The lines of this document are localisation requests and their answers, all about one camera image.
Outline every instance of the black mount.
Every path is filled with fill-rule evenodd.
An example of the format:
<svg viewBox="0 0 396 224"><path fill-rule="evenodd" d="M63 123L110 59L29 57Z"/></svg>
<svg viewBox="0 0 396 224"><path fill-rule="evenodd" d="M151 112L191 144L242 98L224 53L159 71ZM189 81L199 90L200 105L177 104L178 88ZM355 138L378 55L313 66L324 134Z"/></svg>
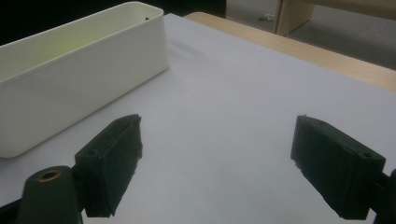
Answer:
<svg viewBox="0 0 396 224"><path fill-rule="evenodd" d="M396 170L382 173L385 158L332 125L297 118L291 158L326 203L344 219L396 223Z"/></svg>
<svg viewBox="0 0 396 224"><path fill-rule="evenodd" d="M76 165L54 166L31 175L20 200L0 208L0 223L82 223L115 215L142 158L140 120L111 122L75 155Z"/></svg>

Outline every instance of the rectangular white bin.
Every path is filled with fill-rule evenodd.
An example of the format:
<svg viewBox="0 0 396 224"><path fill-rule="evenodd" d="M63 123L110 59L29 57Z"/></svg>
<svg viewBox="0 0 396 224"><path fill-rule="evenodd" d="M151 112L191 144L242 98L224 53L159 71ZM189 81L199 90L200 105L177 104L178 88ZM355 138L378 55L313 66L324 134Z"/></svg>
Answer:
<svg viewBox="0 0 396 224"><path fill-rule="evenodd" d="M163 11L139 2L0 47L0 157L20 155L167 67Z"/></svg>

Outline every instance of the white tabletop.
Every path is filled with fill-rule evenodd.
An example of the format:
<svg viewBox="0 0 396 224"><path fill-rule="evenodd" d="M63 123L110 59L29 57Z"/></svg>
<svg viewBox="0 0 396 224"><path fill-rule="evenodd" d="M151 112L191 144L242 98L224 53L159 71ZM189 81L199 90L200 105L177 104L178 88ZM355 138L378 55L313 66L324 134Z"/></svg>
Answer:
<svg viewBox="0 0 396 224"><path fill-rule="evenodd" d="M142 117L143 159L116 216L85 223L373 223L340 219L290 159L297 115L323 119L396 168L396 93L165 16L170 68L14 159L0 204L40 169L74 164L113 119Z"/></svg>

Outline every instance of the floor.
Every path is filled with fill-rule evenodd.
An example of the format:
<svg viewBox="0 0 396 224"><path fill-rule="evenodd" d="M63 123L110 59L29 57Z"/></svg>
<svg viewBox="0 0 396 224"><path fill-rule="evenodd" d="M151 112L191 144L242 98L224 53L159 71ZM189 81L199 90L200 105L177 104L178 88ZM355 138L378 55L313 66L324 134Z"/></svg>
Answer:
<svg viewBox="0 0 396 224"><path fill-rule="evenodd" d="M276 0L228 0L227 19L272 32ZM396 21L316 6L312 19L288 35L369 63L396 70Z"/></svg>

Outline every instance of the dark background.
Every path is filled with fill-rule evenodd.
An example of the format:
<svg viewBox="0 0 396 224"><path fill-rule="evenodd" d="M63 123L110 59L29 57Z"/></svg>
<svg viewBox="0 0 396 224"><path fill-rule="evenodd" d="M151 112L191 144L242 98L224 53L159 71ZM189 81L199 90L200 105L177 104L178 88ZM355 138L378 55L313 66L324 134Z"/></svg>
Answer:
<svg viewBox="0 0 396 224"><path fill-rule="evenodd" d="M88 16L125 0L6 0L0 3L0 46ZM142 0L167 13L195 11L225 17L226 0Z"/></svg>

